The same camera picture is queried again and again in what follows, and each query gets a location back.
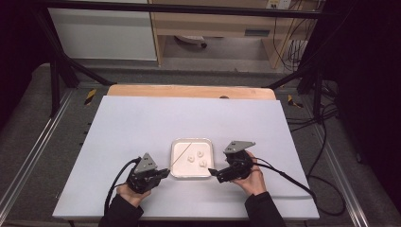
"black metal bar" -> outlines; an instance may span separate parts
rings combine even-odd
[[[166,4],[140,4],[140,3],[111,3],[88,1],[61,1],[61,0],[37,0],[46,8],[55,9],[91,9],[112,11],[144,11],[144,12],[171,12],[171,13],[196,13],[215,15],[257,16],[277,18],[306,18],[322,19],[338,16],[337,13],[319,11],[298,11],[284,9],[251,9],[251,8],[227,8]]]
[[[106,85],[106,86],[111,86],[116,84],[116,82],[111,82],[106,80],[105,78],[99,76],[98,74],[92,72],[91,70],[85,68],[83,65],[79,64],[78,62],[72,60],[70,57],[68,57],[67,55],[64,54],[64,58],[65,60],[74,68],[76,68],[77,70],[79,70],[81,73],[85,74],[86,76],[88,76],[91,79],[96,80],[97,82],[101,83],[102,85]]]
[[[33,17],[36,19],[38,26],[41,28],[44,36],[48,40],[49,45],[51,46],[51,55],[58,62],[58,71],[63,78],[65,85],[67,87],[77,87],[79,85],[79,81],[75,72],[72,68],[65,63],[63,60],[63,50],[61,45],[59,44],[57,38],[55,38],[53,32],[51,31],[47,21],[44,19],[43,9],[32,9],[31,13]]]
[[[298,69],[298,71],[295,71],[292,74],[272,83],[271,85],[268,85],[268,86],[265,86],[262,88],[270,88],[272,90],[277,89],[277,88],[283,86],[284,84],[292,81],[293,79],[302,78],[305,73],[309,72],[309,69],[310,69],[310,67],[308,67],[308,66],[300,68],[300,69]]]
[[[50,62],[50,76],[51,76],[51,114],[53,117],[57,110],[60,108],[60,80],[59,80],[59,69],[57,61],[53,60]]]

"wooden edge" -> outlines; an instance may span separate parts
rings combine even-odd
[[[107,96],[170,96],[170,97],[228,97],[233,99],[275,100],[275,94],[268,88],[213,87],[182,85],[131,85],[115,84]]]

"metal frame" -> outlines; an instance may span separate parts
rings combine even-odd
[[[30,153],[27,155],[26,160],[22,164],[20,170],[10,184],[3,198],[0,200],[0,226],[6,220],[6,217],[9,214],[12,205],[17,200],[17,197],[22,191],[30,173],[32,172],[39,158],[41,157],[41,154],[44,151],[47,142],[49,141],[53,131],[58,126],[62,115],[67,109],[69,100],[74,92],[75,91],[73,89],[69,89],[65,92],[61,100],[61,107],[59,111],[56,112],[54,117],[48,120],[46,126],[44,127],[44,130],[42,131]]]
[[[79,70],[86,76],[98,81],[103,85],[113,85],[115,82],[108,81],[81,64],[69,58],[63,51],[61,43],[55,31],[49,26],[44,17],[44,10],[53,9],[90,9],[90,10],[113,10],[113,11],[144,11],[144,12],[169,12],[169,13],[197,13],[215,15],[237,15],[255,17],[276,17],[276,18],[305,18],[305,19],[328,19],[338,17],[334,12],[318,11],[297,11],[277,9],[246,9],[227,7],[206,7],[206,6],[184,6],[164,4],[136,4],[136,3],[110,3],[110,2],[88,2],[88,1],[65,1],[65,0],[36,0],[32,3],[31,12],[44,33],[50,45],[49,53],[52,63],[52,115],[60,107],[58,76],[60,75],[67,87],[77,87],[78,78],[74,69]]]

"power strip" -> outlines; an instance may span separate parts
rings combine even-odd
[[[267,9],[288,9],[291,0],[269,0]]]

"black sleeve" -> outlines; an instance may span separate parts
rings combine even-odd
[[[101,218],[98,226],[134,227],[143,214],[144,211],[140,206],[138,208],[134,207],[117,194],[110,205],[109,211]]]
[[[286,226],[269,192],[257,196],[250,195],[245,201],[245,208],[250,218],[251,227]]]

